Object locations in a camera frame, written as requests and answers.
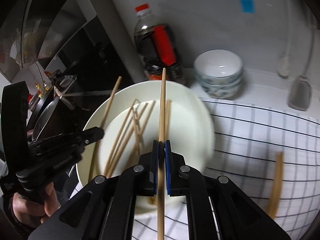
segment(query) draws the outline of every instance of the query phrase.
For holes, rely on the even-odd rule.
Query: cable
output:
[[[287,4],[287,24],[288,24],[288,40],[287,40],[287,47],[285,50],[285,54],[289,56],[291,51],[291,43],[292,43],[291,1],[290,0],[285,0],[285,1]]]
[[[39,70],[39,73],[40,73],[40,76],[41,76],[41,79],[42,79],[42,85],[44,84],[44,80],[43,80],[43,77],[42,77],[42,74],[41,74],[41,71],[40,71],[40,68],[39,68],[39,65],[37,64],[37,62],[35,62],[37,67],[38,67],[38,70]]]
[[[308,54],[308,58],[307,58],[307,62],[306,62],[306,65],[304,67],[304,70],[303,70],[303,73],[302,75],[305,76],[307,71],[308,71],[308,68],[310,66],[310,62],[311,62],[311,58],[312,58],[312,54],[313,54],[313,47],[314,47],[314,44],[315,44],[315,27],[313,26],[313,22],[311,22],[312,24],[312,33],[311,33],[311,44],[310,44],[310,49],[309,49],[309,54]]]

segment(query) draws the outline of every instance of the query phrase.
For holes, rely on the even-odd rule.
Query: stacked bowls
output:
[[[196,79],[212,98],[228,98],[241,87],[243,62],[229,50],[214,49],[199,55],[194,62]]]

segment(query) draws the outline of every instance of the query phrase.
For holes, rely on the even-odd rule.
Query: screw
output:
[[[181,170],[182,172],[188,172],[188,171],[190,171],[190,167],[187,166],[187,165],[183,165],[183,166],[180,167],[180,170]]]
[[[100,184],[100,183],[102,183],[104,181],[105,181],[105,178],[103,176],[98,176],[98,177],[94,178],[94,182],[97,183],[97,184]]]
[[[144,168],[143,168],[142,165],[136,165],[136,166],[133,167],[133,170],[134,170],[135,172],[141,172],[141,171],[144,170]]]
[[[228,183],[228,181],[229,181],[229,179],[226,176],[219,177],[220,183],[226,184],[226,183]]]

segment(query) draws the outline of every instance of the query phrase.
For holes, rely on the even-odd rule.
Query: blue gripper pad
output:
[[[155,172],[153,173],[153,193],[157,195],[157,181],[158,181],[158,162],[159,162],[159,142],[156,144],[156,158],[155,158]]]
[[[168,158],[168,145],[167,141],[164,142],[164,158],[165,158],[165,180],[167,183],[167,195],[170,195],[170,168],[169,168],[169,158]]]

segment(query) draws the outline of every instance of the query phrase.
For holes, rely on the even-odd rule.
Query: wooden chopstick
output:
[[[276,156],[275,177],[273,180],[270,199],[266,209],[266,213],[272,219],[275,219],[278,211],[278,205],[279,205],[279,200],[280,200],[281,191],[282,191],[282,178],[283,178],[283,152],[279,152],[277,153],[277,156]]]
[[[139,102],[139,104],[137,105],[137,107],[135,109],[136,111],[139,109],[139,107],[141,105],[141,102],[139,100],[137,100],[137,101]],[[119,148],[122,145],[122,142],[123,142],[124,138],[126,137],[128,130],[131,128],[131,122],[132,121],[133,121],[133,117],[130,118],[130,120],[128,122],[128,125],[126,126],[126,128],[125,128],[125,130],[124,130],[124,132],[123,132],[123,134],[122,134],[122,136],[120,138],[120,140],[118,141],[118,145],[116,147],[115,153],[119,151]]]
[[[143,112],[145,111],[145,109],[147,108],[147,106],[148,106],[148,103],[146,103],[146,104],[143,106],[140,114],[138,115],[138,120],[140,120],[140,118],[141,118]],[[110,178],[110,177],[112,176],[112,174],[113,174],[113,172],[114,172],[114,169],[115,169],[116,165],[118,164],[118,161],[119,161],[119,159],[120,159],[120,157],[121,157],[121,155],[122,155],[125,147],[127,146],[130,138],[131,138],[131,135],[132,135],[132,133],[133,133],[133,130],[134,130],[134,127],[132,126],[131,129],[129,130],[126,138],[124,139],[124,142],[121,144],[119,150],[116,151],[116,153],[115,153],[115,158],[114,158],[113,161],[111,162],[110,169],[109,169],[108,172],[107,172],[107,176],[106,176],[107,178]]]
[[[165,133],[164,139],[169,139],[169,127],[170,127],[170,107],[171,107],[171,100],[167,99],[165,102]]]
[[[150,119],[152,110],[153,110],[153,108],[155,107],[155,104],[156,104],[156,101],[153,100],[153,102],[152,102],[152,104],[151,104],[151,107],[150,107],[150,109],[149,109],[149,112],[148,112],[148,114],[147,114],[147,117],[146,117],[146,119],[144,120],[144,123],[143,123],[143,125],[142,125],[142,127],[141,127],[141,133],[140,133],[141,137],[143,136],[144,130],[146,129],[146,126],[147,126],[148,121],[149,121],[149,119]],[[134,153],[135,153],[135,151],[136,151],[136,147],[137,147],[137,142],[135,143],[135,145],[133,146],[133,148],[132,148],[132,150],[131,150],[131,153],[130,153],[129,158],[128,158],[128,161],[127,161],[126,168],[129,168],[130,166],[132,166],[131,163],[133,163],[133,160],[134,160]]]
[[[110,99],[109,99],[109,101],[108,101],[108,103],[106,105],[106,109],[104,111],[103,118],[102,118],[101,125],[100,125],[100,127],[103,128],[103,129],[104,129],[104,126],[105,126],[105,123],[106,123],[106,120],[107,120],[107,117],[108,117],[108,114],[109,114],[109,110],[110,110],[112,102],[113,102],[113,98],[115,96],[115,93],[118,90],[118,87],[120,85],[121,80],[122,80],[122,77],[121,76],[118,77],[118,80],[117,80],[117,82],[116,82],[116,84],[113,87],[113,90],[111,92]],[[89,170],[89,179],[88,179],[88,181],[93,179],[93,170],[94,170],[96,162],[97,162],[97,155],[98,155],[97,151],[99,150],[99,147],[100,147],[100,141],[97,141],[95,143],[95,145],[94,145],[94,149],[93,149],[93,153],[92,153],[92,159],[91,159],[91,165],[90,165],[90,170]]]
[[[162,71],[161,95],[160,95],[160,118],[159,118],[159,144],[164,146],[165,137],[165,68]],[[158,240],[164,240],[164,152],[159,151],[158,161]]]
[[[130,107],[128,113],[127,113],[127,115],[125,116],[124,121],[123,121],[123,123],[122,123],[122,125],[121,125],[121,127],[120,127],[120,130],[119,130],[119,132],[118,132],[118,134],[117,134],[116,140],[115,140],[114,143],[113,143],[113,146],[112,146],[112,149],[111,149],[111,152],[110,152],[108,161],[106,162],[106,166],[105,166],[104,171],[103,171],[103,175],[104,175],[104,176],[107,174],[107,170],[109,169],[111,160],[113,159],[113,156],[114,156],[114,152],[115,152],[115,149],[116,149],[116,145],[117,145],[117,143],[118,143],[118,141],[119,141],[119,138],[120,138],[120,136],[121,136],[121,134],[122,134],[122,132],[123,132],[124,126],[125,126],[128,118],[129,118],[129,115],[130,115],[131,111],[133,110],[133,106],[134,106],[135,103],[136,103],[136,99],[133,101],[133,103],[132,103],[132,105],[131,105],[131,107]]]
[[[133,110],[132,112],[133,115],[133,122],[134,122],[134,136],[136,138],[136,143],[135,146],[138,145],[138,147],[134,147],[135,150],[137,151],[137,155],[140,156],[141,151],[140,151],[140,142],[141,142],[141,137],[140,137],[140,125],[137,117],[137,112]]]
[[[170,99],[167,99],[165,102],[165,140],[169,139],[171,102],[172,101]],[[157,198],[156,197],[148,197],[147,202],[150,205],[157,205]]]

